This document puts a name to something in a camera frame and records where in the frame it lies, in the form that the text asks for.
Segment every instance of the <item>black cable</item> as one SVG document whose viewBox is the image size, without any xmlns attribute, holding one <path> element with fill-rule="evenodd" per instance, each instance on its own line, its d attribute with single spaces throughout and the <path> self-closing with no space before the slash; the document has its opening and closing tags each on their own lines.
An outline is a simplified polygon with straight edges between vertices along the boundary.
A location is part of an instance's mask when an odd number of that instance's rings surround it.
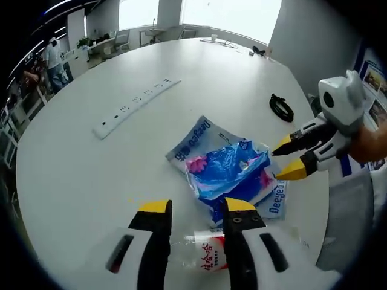
<svg viewBox="0 0 387 290">
<path fill-rule="evenodd" d="M 294 120 L 294 112 L 291 109 L 291 107 L 286 104 L 284 98 L 277 97 L 276 95 L 272 94 L 272 97 L 269 101 L 270 108 L 272 111 L 281 119 L 283 119 L 286 122 L 293 122 Z"/>
</svg>

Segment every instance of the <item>bottle label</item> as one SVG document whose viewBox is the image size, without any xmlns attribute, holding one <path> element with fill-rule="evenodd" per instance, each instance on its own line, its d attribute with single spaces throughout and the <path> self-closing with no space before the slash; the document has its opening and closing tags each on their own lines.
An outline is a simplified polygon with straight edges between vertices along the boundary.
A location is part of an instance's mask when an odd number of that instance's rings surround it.
<svg viewBox="0 0 387 290">
<path fill-rule="evenodd" d="M 198 270 L 213 272 L 227 269 L 223 230 L 196 231 L 195 245 Z"/>
</svg>

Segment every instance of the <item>pink flower print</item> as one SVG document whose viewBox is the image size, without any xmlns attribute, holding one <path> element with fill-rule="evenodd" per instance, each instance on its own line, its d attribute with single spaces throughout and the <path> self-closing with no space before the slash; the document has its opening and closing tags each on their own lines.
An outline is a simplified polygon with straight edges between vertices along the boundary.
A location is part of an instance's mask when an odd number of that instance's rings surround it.
<svg viewBox="0 0 387 290">
<path fill-rule="evenodd" d="M 197 156 L 187 161 L 187 167 L 190 173 L 201 172 L 204 166 L 207 165 L 207 156 Z"/>
<path fill-rule="evenodd" d="M 264 189 L 268 187 L 270 183 L 272 183 L 272 179 L 266 174 L 265 170 L 261 172 L 261 176 L 259 179 Z"/>
</svg>

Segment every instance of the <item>window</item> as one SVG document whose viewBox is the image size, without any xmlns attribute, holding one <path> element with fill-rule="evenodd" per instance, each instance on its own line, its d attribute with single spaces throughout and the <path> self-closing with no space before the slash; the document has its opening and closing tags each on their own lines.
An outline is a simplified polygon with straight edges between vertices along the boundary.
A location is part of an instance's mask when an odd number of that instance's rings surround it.
<svg viewBox="0 0 387 290">
<path fill-rule="evenodd" d="M 268 44 L 280 7 L 281 0 L 184 0 L 181 22 L 227 30 Z"/>
<path fill-rule="evenodd" d="M 158 0 L 120 0 L 119 29 L 157 24 Z"/>
</svg>

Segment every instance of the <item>human hand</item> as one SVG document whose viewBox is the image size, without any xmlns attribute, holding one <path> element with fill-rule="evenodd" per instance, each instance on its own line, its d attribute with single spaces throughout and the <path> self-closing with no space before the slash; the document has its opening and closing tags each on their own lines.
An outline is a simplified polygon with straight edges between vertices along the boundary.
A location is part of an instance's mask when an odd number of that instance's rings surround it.
<svg viewBox="0 0 387 290">
<path fill-rule="evenodd" d="M 362 126 L 350 146 L 350 155 L 359 163 L 379 161 L 387 157 L 387 122 L 375 132 Z"/>
<path fill-rule="evenodd" d="M 367 163 L 371 159 L 375 143 L 374 132 L 362 126 L 350 146 L 351 157 L 359 163 Z"/>
</svg>

